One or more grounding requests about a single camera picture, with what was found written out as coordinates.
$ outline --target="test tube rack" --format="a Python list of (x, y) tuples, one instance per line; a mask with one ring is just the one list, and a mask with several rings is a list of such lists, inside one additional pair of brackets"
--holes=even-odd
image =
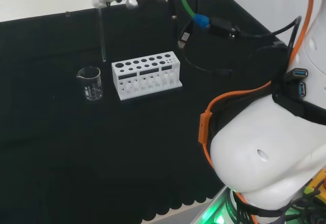
[(120, 100), (181, 87), (180, 61), (171, 52), (112, 63)]

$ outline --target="green light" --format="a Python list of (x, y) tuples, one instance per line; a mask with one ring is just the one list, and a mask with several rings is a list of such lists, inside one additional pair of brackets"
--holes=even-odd
[(218, 215), (218, 216), (215, 217), (214, 222), (216, 224), (224, 224), (224, 218), (221, 215)]
[(213, 214), (214, 212), (217, 210), (217, 206), (212, 206), (210, 207), (202, 216), (201, 220), (203, 221), (203, 223), (205, 223)]

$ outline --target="beaker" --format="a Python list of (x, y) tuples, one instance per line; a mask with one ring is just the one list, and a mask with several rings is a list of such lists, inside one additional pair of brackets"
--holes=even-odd
[(84, 88), (84, 95), (88, 100), (97, 100), (103, 95), (101, 71), (97, 67), (85, 67), (78, 71), (77, 78)]

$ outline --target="glass stirring rod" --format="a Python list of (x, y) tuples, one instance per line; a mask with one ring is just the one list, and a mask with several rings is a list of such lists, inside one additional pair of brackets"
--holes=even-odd
[(102, 60), (103, 62), (106, 62), (102, 9), (97, 9), (97, 13), (98, 13), (98, 28), (100, 32), (100, 41), (101, 41)]

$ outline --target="black table surface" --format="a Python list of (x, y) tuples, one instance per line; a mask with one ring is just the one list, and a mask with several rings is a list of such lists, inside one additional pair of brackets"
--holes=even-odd
[[(189, 17), (181, 3), (178, 11), (183, 26)], [(200, 0), (199, 12), (267, 32), (233, 0)], [(214, 197), (223, 183), (197, 141), (199, 116), (221, 93), (265, 84), (279, 63), (273, 50), (247, 60), (273, 39), (221, 39), (196, 26), (189, 59), (236, 73), (195, 70), (176, 48), (165, 0), (103, 9), (103, 63), (97, 18), (90, 9), (0, 23), (1, 223), (136, 224)], [(119, 100), (112, 62), (171, 50), (181, 62), (181, 89)], [(85, 102), (75, 78), (90, 65), (102, 74), (104, 96), (95, 103)]]

